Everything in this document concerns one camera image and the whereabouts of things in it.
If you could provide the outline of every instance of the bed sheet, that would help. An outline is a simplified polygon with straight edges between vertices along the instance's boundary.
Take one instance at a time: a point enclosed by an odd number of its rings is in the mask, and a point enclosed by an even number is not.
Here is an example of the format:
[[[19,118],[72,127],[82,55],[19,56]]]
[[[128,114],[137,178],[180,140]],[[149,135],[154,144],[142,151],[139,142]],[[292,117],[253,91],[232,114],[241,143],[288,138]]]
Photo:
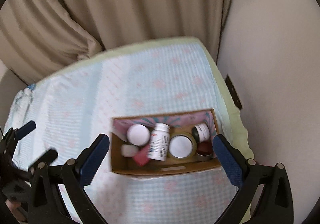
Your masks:
[[[99,54],[37,84],[25,118],[35,120],[37,129],[17,147],[14,161],[19,167],[26,169],[49,147],[59,152],[54,164],[76,158],[99,133],[109,134],[112,117],[211,107],[227,139],[253,157],[238,111],[225,103],[231,97],[222,96],[226,86],[217,84],[221,75],[199,40],[147,42],[107,53],[108,59]],[[85,188],[108,223],[213,223],[236,192],[221,168],[141,181],[110,173],[109,160],[107,155]]]

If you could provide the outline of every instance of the metal screw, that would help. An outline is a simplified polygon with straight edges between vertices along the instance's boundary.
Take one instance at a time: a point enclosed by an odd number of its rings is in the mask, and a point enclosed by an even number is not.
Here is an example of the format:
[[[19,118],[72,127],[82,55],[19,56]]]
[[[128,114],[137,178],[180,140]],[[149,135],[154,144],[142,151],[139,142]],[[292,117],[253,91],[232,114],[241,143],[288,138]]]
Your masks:
[[[38,168],[39,168],[39,169],[44,168],[44,166],[45,166],[45,163],[44,163],[44,162],[41,162],[41,163],[38,164]]]
[[[250,159],[248,159],[248,164],[255,165],[256,161],[250,158]]]
[[[284,169],[284,165],[283,165],[282,163],[277,163],[277,166],[278,166],[278,168],[281,169],[281,170]]]
[[[75,164],[76,163],[76,160],[75,159],[69,159],[68,161],[67,161],[67,165],[73,165],[73,164]]]

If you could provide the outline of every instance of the beige curtain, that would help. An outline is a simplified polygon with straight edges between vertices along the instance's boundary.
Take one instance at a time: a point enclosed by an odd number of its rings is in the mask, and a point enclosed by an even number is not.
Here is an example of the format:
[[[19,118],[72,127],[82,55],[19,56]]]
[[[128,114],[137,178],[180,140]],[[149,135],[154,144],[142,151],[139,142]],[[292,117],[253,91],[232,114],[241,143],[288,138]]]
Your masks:
[[[230,0],[7,0],[0,59],[34,82],[83,57],[124,44],[198,37],[216,59]]]

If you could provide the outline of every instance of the pill bottle cap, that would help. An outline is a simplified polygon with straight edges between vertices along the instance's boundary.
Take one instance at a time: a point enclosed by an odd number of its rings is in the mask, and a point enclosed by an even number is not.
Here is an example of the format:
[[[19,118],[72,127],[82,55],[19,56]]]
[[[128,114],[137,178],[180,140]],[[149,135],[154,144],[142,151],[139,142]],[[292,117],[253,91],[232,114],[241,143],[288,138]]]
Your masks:
[[[168,125],[166,125],[166,124],[156,123],[155,130],[168,132],[169,129],[170,129],[170,126],[168,126]]]
[[[192,142],[186,136],[175,136],[170,141],[169,152],[172,156],[176,158],[186,158],[189,155],[191,155],[192,150]]]

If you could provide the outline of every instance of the pink patterned paper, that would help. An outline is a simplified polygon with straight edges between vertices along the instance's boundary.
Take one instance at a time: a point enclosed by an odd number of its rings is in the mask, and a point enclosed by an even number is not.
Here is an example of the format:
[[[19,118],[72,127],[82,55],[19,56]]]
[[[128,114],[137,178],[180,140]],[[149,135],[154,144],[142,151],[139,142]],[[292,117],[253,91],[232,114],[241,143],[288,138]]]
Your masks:
[[[127,141],[126,134],[130,126],[141,124],[146,127],[154,127],[156,123],[164,123],[170,127],[183,127],[187,125],[197,125],[206,123],[210,130],[211,140],[217,135],[214,125],[213,115],[210,110],[199,111],[183,115],[158,116],[158,117],[141,117],[134,119],[113,119],[112,130],[123,141]]]

